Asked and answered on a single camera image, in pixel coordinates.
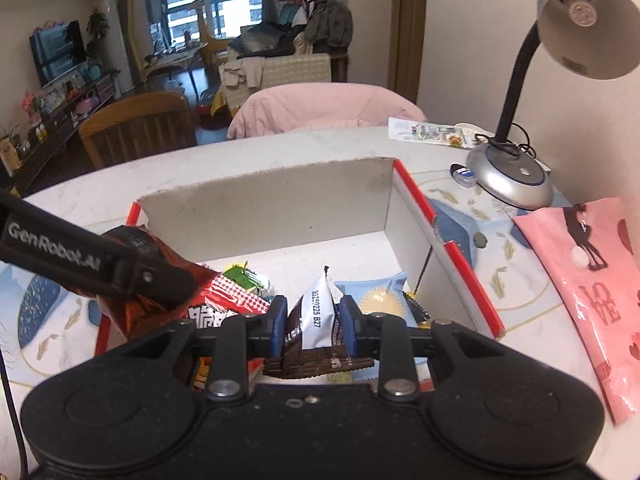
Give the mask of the red chips snack bag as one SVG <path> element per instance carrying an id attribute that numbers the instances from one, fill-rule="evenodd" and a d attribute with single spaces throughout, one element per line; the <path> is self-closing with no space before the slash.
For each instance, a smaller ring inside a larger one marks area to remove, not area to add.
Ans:
<path id="1" fill-rule="evenodd" d="M 268 307 L 265 299 L 229 280 L 224 274 L 219 274 L 195 296 L 186 310 L 186 316 L 194 322 L 198 330 L 205 330 L 218 328 L 227 318 L 235 315 L 265 314 Z M 212 358 L 198 358 L 198 369 L 192 387 L 194 390 L 204 390 L 211 362 Z M 257 377 L 263 365 L 264 359 L 252 359 L 248 362 L 250 383 Z"/>

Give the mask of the light blue cookie pack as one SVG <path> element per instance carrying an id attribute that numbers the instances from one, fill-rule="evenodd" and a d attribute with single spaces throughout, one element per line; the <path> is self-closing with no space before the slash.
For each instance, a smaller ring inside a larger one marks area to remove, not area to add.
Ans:
<path id="1" fill-rule="evenodd" d="M 337 289 L 351 296 L 363 314 L 385 313 L 402 318 L 408 327 L 418 327 L 402 294 L 408 275 L 399 272 L 388 278 L 336 282 Z"/>

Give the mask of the dark brown chocolate pack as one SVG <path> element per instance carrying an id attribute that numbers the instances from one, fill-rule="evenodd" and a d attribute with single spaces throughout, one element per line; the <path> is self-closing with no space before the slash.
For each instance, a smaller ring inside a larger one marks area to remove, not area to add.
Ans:
<path id="1" fill-rule="evenodd" d="M 308 286 L 285 322 L 282 353 L 264 361 L 262 371 L 277 379 L 306 379 L 372 367 L 371 358 L 347 354 L 338 314 L 343 294 L 329 267 Z"/>

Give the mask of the dark red foil snack bag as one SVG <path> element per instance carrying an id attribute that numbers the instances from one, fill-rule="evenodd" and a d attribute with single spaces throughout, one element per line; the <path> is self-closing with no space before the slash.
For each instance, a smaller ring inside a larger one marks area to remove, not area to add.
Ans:
<path id="1" fill-rule="evenodd" d="M 143 226 L 118 226 L 103 234 L 142 258 L 136 281 L 119 295 L 96 301 L 126 339 L 142 337 L 186 315 L 191 301 L 219 273 L 175 252 Z"/>

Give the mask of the green wafer snack pack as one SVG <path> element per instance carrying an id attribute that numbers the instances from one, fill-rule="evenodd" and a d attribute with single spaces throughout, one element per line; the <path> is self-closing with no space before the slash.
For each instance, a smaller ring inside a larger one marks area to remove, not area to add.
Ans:
<path id="1" fill-rule="evenodd" d="M 222 275 L 233 283 L 241 286 L 248 292 L 265 298 L 271 295 L 271 285 L 258 278 L 257 274 L 250 270 L 247 263 L 232 263 L 226 266 Z"/>

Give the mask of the red and white cardboard box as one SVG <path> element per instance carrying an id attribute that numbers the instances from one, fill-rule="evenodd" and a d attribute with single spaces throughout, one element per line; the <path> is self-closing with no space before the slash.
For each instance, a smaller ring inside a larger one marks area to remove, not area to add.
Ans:
<path id="1" fill-rule="evenodd" d="M 132 203 L 126 222 L 215 270 L 246 263 L 291 304 L 323 270 L 335 281 L 406 272 L 407 289 L 433 318 L 502 336 L 497 312 L 436 219 L 399 160 L 365 158 L 155 192 Z"/>

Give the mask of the black sesame snack pack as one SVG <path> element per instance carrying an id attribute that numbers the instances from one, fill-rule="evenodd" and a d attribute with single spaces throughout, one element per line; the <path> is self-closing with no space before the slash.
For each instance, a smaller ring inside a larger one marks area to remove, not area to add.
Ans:
<path id="1" fill-rule="evenodd" d="M 431 324 L 431 315 L 429 315 L 424 307 L 422 307 L 410 294 L 410 292 L 403 292 L 404 298 L 408 307 L 416 320 L 416 324 L 422 327 L 428 327 Z"/>

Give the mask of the dark tv cabinet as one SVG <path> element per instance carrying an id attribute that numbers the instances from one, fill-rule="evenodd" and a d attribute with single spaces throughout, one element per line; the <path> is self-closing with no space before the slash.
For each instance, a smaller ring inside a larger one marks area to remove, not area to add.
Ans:
<path id="1" fill-rule="evenodd" d="M 60 154 L 79 132 L 80 125 L 98 110 L 111 104 L 116 96 L 116 79 L 106 74 L 86 84 L 78 95 L 57 108 L 43 123 L 47 134 L 36 140 L 21 165 L 9 174 L 1 164 L 1 187 L 18 196 L 25 196 L 29 187 L 43 172 L 50 160 Z"/>

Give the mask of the wooden coffee table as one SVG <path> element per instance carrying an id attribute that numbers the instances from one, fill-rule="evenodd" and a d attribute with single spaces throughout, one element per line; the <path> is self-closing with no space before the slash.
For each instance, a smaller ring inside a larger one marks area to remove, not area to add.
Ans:
<path id="1" fill-rule="evenodd" d="M 197 60 L 204 60 L 202 51 L 207 46 L 207 42 L 198 42 L 192 47 L 179 52 L 152 55 L 149 61 L 146 61 L 141 69 L 140 78 L 142 84 L 146 86 L 149 78 L 153 74 L 168 74 L 171 76 L 173 72 L 187 72 L 194 92 L 198 92 L 192 68 Z"/>

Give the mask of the pink quilted chair cover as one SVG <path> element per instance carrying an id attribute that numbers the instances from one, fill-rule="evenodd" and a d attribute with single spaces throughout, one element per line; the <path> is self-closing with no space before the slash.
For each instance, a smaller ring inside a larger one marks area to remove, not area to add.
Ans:
<path id="1" fill-rule="evenodd" d="M 281 84 L 252 94 L 233 117 L 227 138 L 385 127 L 392 117 L 426 121 L 416 104 L 384 87 L 346 82 Z"/>

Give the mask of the flat screen television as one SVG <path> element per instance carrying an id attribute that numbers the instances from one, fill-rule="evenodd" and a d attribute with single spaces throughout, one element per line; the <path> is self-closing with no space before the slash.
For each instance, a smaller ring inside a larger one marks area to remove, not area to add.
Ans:
<path id="1" fill-rule="evenodd" d="M 78 21 L 38 29 L 29 37 L 29 44 L 43 87 L 87 61 Z"/>

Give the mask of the pink plastic pouch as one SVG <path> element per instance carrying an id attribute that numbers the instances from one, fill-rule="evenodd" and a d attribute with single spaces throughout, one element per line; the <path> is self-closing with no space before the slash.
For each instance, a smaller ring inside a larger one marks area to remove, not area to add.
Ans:
<path id="1" fill-rule="evenodd" d="M 515 224 L 578 329 L 614 422 L 639 411 L 639 269 L 622 201 L 541 208 Z"/>

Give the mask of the wooden door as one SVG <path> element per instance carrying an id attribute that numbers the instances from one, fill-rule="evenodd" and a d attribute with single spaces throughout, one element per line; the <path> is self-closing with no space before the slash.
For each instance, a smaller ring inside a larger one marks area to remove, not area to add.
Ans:
<path id="1" fill-rule="evenodd" d="M 387 88 L 416 103 L 419 93 L 426 0 L 392 0 Z"/>

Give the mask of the beige sofa with clothes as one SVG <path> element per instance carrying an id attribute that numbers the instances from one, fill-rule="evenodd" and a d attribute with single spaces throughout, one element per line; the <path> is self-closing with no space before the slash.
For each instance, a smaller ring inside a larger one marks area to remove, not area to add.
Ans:
<path id="1" fill-rule="evenodd" d="M 252 94 L 281 84 L 344 82 L 332 63 L 346 68 L 352 36 L 352 12 L 341 0 L 303 0 L 288 21 L 250 27 L 228 45 L 212 111 L 234 114 Z"/>

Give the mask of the silver desk lamp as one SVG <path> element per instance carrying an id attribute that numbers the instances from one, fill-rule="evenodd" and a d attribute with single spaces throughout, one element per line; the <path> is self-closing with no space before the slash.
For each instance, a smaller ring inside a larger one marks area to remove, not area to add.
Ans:
<path id="1" fill-rule="evenodd" d="M 638 78 L 639 0 L 537 0 L 496 130 L 469 154 L 478 182 L 525 210 L 556 188 L 598 195 L 613 143 L 634 130 L 617 88 Z"/>

